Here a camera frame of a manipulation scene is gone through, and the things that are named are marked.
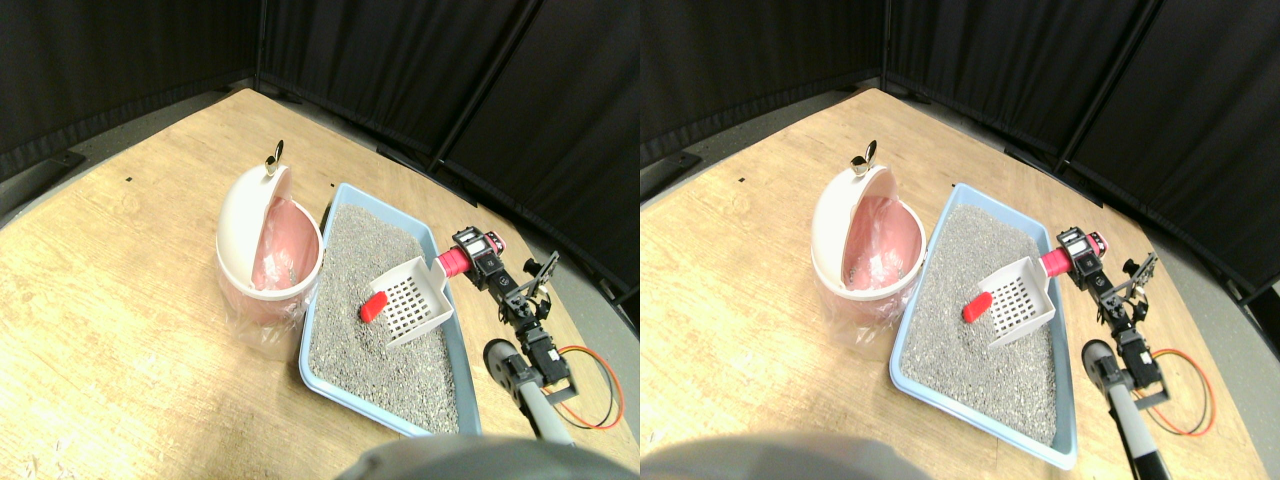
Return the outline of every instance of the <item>black curtain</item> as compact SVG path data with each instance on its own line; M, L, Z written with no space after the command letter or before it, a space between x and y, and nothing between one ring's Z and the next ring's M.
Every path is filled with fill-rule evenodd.
M1071 166L1245 291L1280 274L1280 3L1166 0Z
M253 74L259 0L0 1L0 180Z
M444 165L623 293L640 283L637 6L547 1Z
M270 0L261 78L429 155L515 28L517 0Z
M892 0L886 78L1057 155L1138 8L1137 0Z
M879 74L884 1L646 1L641 164Z

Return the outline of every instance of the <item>tabletop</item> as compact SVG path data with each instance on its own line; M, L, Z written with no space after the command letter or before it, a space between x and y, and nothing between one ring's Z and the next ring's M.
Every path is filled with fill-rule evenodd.
M293 198L319 221L343 182L422 220L440 251L467 225L531 256L512 224L404 166L238 91L120 152L0 230L0 472L105 477L333 477L399 434L308 390L297 361L265 360L225 326L214 233L223 197L284 140ZM512 270L517 280L526 274ZM485 434L532 436L484 367L515 342L488 292L454 285ZM584 344L559 298L544 328ZM605 379L567 356L586 419ZM580 448L639 468L625 421Z
M818 196L872 140L899 193L932 234L955 183L968 183L1039 220L1051 233L1102 232L1106 271L1146 259L1140 227L1047 174L1005 156L901 101L863 91L708 169L641 218L641 454L680 442L746 431L836 431L872 438L936 477L1128 477L1107 402L1089 383L1080 348L1110 340L1092 298L1068 282L1068 325L1079 460L1061 471L928 406L890 381L888 355L864 355L827 337L813 264ZM1147 285L1138 325L1153 349L1179 348L1217 393L1213 430L1174 436L1148 419L1174 477L1266 475L1231 394L1167 273ZM1201 387L1185 364L1162 361L1175 399L1161 410L1188 428Z

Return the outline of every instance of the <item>blue litter tray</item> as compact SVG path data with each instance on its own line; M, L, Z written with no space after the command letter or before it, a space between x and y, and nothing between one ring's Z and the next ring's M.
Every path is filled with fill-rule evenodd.
M946 225L947 218L951 215L951 209L956 205L977 206L986 210L1000 221L1027 232L1027 234L1036 241L1036 246L1039 247L1041 255L1048 253L1052 250L1050 243L1052 237L1050 237L1048 230L1046 230L1044 225L1041 225L1039 221L1023 215L1018 210L1010 209L1005 204L986 196L973 187L957 183L955 189L951 192L951 198L947 200L947 206L942 209L942 218L938 219L937 227L933 228L933 237L929 238L931 256L924 260L924 270L920 274L922 276L929 273L929 262L933 261L932 252L934 251L934 243L937 243L938 234L942 232L942 227ZM1059 291L1056 278L1051 279L1048 283L1048 297L1057 310L1053 319L1048 323L1050 335L1053 340L1053 380L1056 384L1056 398L1053 401L1057 406L1057 433L1053 435L1053 443L1051 445L1039 443L1021 431L1014 430L1009 425L1001 424L951 397L943 396L932 388L924 387L920 383L906 378L906 375L902 374L902 346L906 344L906 333L911 329L911 314L915 311L915 301L918 297L911 297L911 301L906 303L906 312L902 315L902 325L897 330L897 339L893 343L893 353L890 356L888 361L890 379L893 380L895 387L906 392L906 394L919 398L924 403L938 407L947 413L955 415L961 420L973 424L973 426L996 435L1014 447L1021 448L1027 453L1043 458L1046 462L1059 468L1071 470L1071 467L1075 466L1076 457L1075 396L1071 389L1070 355L1066 349L1066 324L1062 320L1062 296Z
M338 186L338 193L333 196L333 204L330 204L329 207L330 215L333 211L337 211L339 205L355 205L362 207L383 221L408 232L413 236L413 238L417 238L417 242L422 246L422 256L425 259L434 259L439 253L435 250L435 238L431 237L431 229L426 228L424 223L406 215L403 211L396 210L396 207L384 204L381 200L378 200L369 193L361 192L356 187L347 183ZM325 221L321 247L329 243L330 227L333 227L333 223ZM449 303L453 303L453 291L451 291L448 285L444 287L444 296L449 300ZM311 306L307 307L307 316L302 326L302 349L298 353L298 370L302 371L302 383L316 393L338 402L347 408L355 410L366 417L374 419L379 424L387 425L392 430L399 431L403 435L430 435L431 433L426 431L421 426L413 425L396 413L369 403L364 398L356 397L355 394L343 390L311 372L308 360L311 351L311 319L315 315L316 303L320 301L321 300L316 297L315 301L311 302ZM462 434L479 435L480 411L476 407L476 392L475 387L471 384L471 366L467 362L467 347L462 342L462 328L458 326L457 311L454 311L452 317L440 324L439 328L444 330L444 344L449 349L449 365L453 367L453 394L458 407L458 431Z

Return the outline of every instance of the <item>gray floor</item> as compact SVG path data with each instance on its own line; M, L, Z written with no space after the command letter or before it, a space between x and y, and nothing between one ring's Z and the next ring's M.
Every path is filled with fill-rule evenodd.
M147 115L137 118L129 123L106 131L99 136L95 136L79 145L73 146L72 151L84 155L86 161L67 173L59 184L51 188L49 192L41 195L40 197L19 206L12 212L0 216L0 228L12 221L14 218L20 216L23 212L29 211L32 206L38 205L41 201L49 196L56 193L68 183L82 177L84 173L92 170L95 166L102 164L116 154L124 151L125 148L142 142L143 140L159 133L164 128L182 120L187 115L191 115L201 109L205 109L225 93L207 92L197 95L192 99L187 99L178 104L170 105L168 108L152 111ZM375 142L362 131L352 127L344 119L334 115L319 106L312 104L293 104L293 102L280 102L280 105L316 122L325 128L329 128L353 142L369 148L375 148ZM526 229L520 229L521 236L524 236L534 251L534 255L545 260L552 250L556 248L554 243L547 241L545 237L536 232L530 232ZM524 265L525 259L516 259L511 261L518 261L516 265ZM639 443L640 438L640 339L631 333L630 328L623 324L618 314L609 306L604 296L591 284L589 276L586 276L581 269L571 259L563 259L561 268L557 270L556 276L552 278L552 285L556 288L556 293L559 296L563 305L556 306L556 308L564 308L573 317L579 332L582 334L582 339L586 342L591 349L596 351L603 356L609 365L613 367L614 372L618 375L618 381L622 383L622 392L627 398L628 408L623 413L630 424L631 435L636 438ZM558 342L557 344L564 346L564 342Z
M878 86L878 81L868 81L863 84ZM701 156L703 161L680 175L662 193L641 205L641 209L653 205L654 201L680 188L721 160L805 116L838 104L849 95L849 92L840 91L818 95L691 145L685 151ZM997 151L1004 151L1006 147L1005 141L998 134L951 109L937 104L906 102ZM1180 241L1161 232L1147 230L1147 234L1151 237L1156 252L1161 256L1179 294L1196 319L1196 325L1222 372L1222 379L1235 399L1235 406L1249 430L1258 456L1266 465L1267 474L1271 477L1280 477L1280 415L1275 407L1275 394L1280 392L1280 361L1254 328L1253 319L1235 306L1226 291L1213 279L1213 275ZM1167 434L1157 430L1155 435L1158 444L1161 438Z

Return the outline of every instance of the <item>white plastic scoop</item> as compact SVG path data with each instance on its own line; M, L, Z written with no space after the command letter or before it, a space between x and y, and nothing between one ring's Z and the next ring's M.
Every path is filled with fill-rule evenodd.
M1057 311L1048 300L1048 275L1039 259L1023 257L1005 265L978 282L978 288L991 296L987 312L991 314L991 326L996 330L996 339L991 342L989 348L1025 337L1052 319ZM965 320L969 320L969 308L965 310Z
M453 305L444 296L447 280L439 260L431 259L428 268L422 257L416 257L369 283L374 292L387 293L387 307L381 311L392 332L387 347L422 337L453 316Z
M1071 270L1073 257L1092 250L1097 260L1107 252L1106 239L1093 232L1064 232L1059 241L1070 244L1044 253L1039 259L1023 257L1005 265L996 273L978 282L982 294L964 307L964 321L974 323L984 312L991 312L991 326L996 339L988 348L1009 344L1027 337L1053 317L1057 308L1048 298L1048 279Z

